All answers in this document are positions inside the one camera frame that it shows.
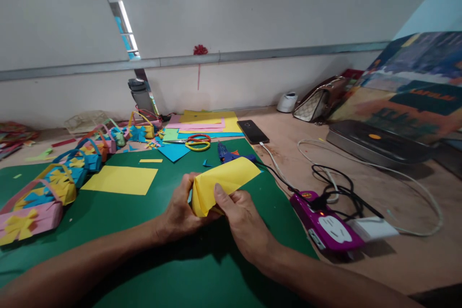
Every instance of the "power adapter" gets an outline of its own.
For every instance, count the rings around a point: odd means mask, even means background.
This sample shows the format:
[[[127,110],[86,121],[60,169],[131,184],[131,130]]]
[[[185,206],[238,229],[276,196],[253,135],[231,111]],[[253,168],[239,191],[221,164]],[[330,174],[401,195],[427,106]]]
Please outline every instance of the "power adapter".
[[[346,223],[366,243],[399,235],[393,226],[379,217],[352,219]]]

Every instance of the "handbag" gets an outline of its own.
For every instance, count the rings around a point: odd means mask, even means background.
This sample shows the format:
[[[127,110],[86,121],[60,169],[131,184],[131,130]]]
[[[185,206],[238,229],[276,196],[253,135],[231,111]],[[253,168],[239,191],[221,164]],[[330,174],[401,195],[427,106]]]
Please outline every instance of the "handbag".
[[[72,178],[72,172],[65,165],[50,164],[35,179],[46,180],[53,187],[63,205],[73,203],[77,198],[77,189]],[[48,188],[45,188],[43,192],[50,195]]]
[[[115,121],[113,121],[111,118],[108,118],[104,124],[107,124],[108,122],[112,122],[114,124],[114,127],[110,129],[112,136],[115,139],[115,143],[117,144],[118,147],[122,148],[127,144],[127,141],[130,138],[130,130],[127,128],[119,128],[119,126],[116,124]]]
[[[104,124],[99,124],[97,125],[93,131],[96,131],[96,130],[99,130],[100,128],[104,128],[106,130],[106,134],[105,135],[102,135],[101,134],[101,131],[98,131],[98,136],[96,137],[96,144],[97,145],[100,145],[100,143],[102,141],[105,142],[105,144],[107,145],[108,149],[108,153],[109,154],[114,154],[116,151],[117,151],[117,145],[116,145],[116,140],[114,139],[114,137],[112,136],[112,133],[109,131],[109,129],[107,128],[106,125]]]
[[[58,164],[65,156],[68,156],[70,154],[76,154],[77,152],[80,152],[82,154],[82,159],[73,157],[70,160],[66,160],[66,162],[63,163],[63,165],[65,165],[71,171],[71,176],[74,180],[74,184],[77,189],[80,189],[85,181],[85,177],[88,174],[89,167],[87,155],[83,151],[80,151],[79,149],[71,149],[70,151],[62,153],[60,156],[54,159],[53,163]]]
[[[98,131],[98,130],[90,131],[88,134],[86,134],[84,137],[80,139],[79,143],[82,143],[84,140],[87,140],[87,139],[90,140],[91,137],[95,135],[96,133],[99,134],[99,138],[101,138],[101,140],[100,141],[92,140],[91,143],[93,144],[93,147],[95,149],[99,150],[102,162],[106,162],[107,154],[109,153],[109,145],[107,144],[106,139],[104,138],[104,135],[101,131]],[[94,154],[95,153],[94,148],[92,148],[90,144],[87,144],[83,147],[83,151],[86,154]]]
[[[348,79],[339,76],[324,81],[302,99],[293,116],[316,125],[324,124],[329,113],[340,102],[339,96],[348,83]]]
[[[137,126],[135,123],[135,113],[140,115],[144,120],[146,120],[149,125]],[[130,138],[137,135],[136,133],[137,131],[134,128],[141,130],[141,131],[146,131],[146,135],[144,137],[147,139],[154,138],[155,136],[154,125],[152,125],[151,122],[141,113],[138,113],[135,111],[131,113],[130,120],[128,121],[128,129],[130,130]]]
[[[103,165],[103,158],[101,157],[101,153],[98,149],[98,146],[92,139],[84,139],[82,142],[79,142],[75,149],[82,148],[87,142],[90,142],[92,144],[94,149],[93,151],[90,151],[88,150],[88,148],[85,148],[86,151],[84,150],[83,153],[80,153],[80,151],[78,151],[75,154],[72,154],[71,157],[76,157],[77,155],[85,154],[86,159],[88,160],[88,172],[99,172]]]
[[[42,183],[53,196],[53,200],[41,205],[18,209],[10,212],[16,202]],[[53,187],[45,180],[33,180],[8,200],[0,210],[0,245],[32,237],[52,230],[59,225],[63,216],[63,204],[55,194]]]

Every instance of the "white partition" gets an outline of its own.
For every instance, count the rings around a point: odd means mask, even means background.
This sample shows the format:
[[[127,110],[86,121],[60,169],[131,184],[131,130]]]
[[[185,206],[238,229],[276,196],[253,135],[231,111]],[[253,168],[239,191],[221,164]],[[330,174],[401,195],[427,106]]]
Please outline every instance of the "white partition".
[[[123,0],[143,58],[391,40],[423,0]]]
[[[67,119],[95,110],[127,120],[135,109],[129,78],[136,78],[133,70],[0,82],[0,122],[63,128]]]
[[[0,5],[0,71],[128,60],[107,0]]]
[[[282,93],[303,96],[347,68],[366,69],[379,51],[146,69],[162,114],[277,104]]]

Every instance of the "red scissors handle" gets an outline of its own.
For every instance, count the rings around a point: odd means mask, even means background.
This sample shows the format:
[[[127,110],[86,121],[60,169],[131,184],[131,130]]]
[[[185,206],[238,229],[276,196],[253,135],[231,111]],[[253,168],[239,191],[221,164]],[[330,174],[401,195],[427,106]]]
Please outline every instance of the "red scissors handle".
[[[198,136],[202,136],[202,137],[205,137],[205,138],[201,138],[201,139],[198,139],[196,137]],[[192,135],[188,138],[188,142],[211,142],[212,139],[210,138],[210,136],[206,135],[206,134],[195,134],[195,135]]]

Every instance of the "blue glue gun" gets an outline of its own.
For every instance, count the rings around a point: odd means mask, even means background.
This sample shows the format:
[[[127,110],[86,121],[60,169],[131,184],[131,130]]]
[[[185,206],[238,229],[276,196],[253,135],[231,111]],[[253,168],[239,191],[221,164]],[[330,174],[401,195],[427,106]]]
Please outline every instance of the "blue glue gun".
[[[255,157],[255,155],[236,155],[228,152],[228,149],[226,149],[225,145],[221,144],[220,141],[218,141],[218,155],[220,157],[220,161],[222,164],[225,164],[240,157],[249,159],[253,163],[257,162],[257,158]]]

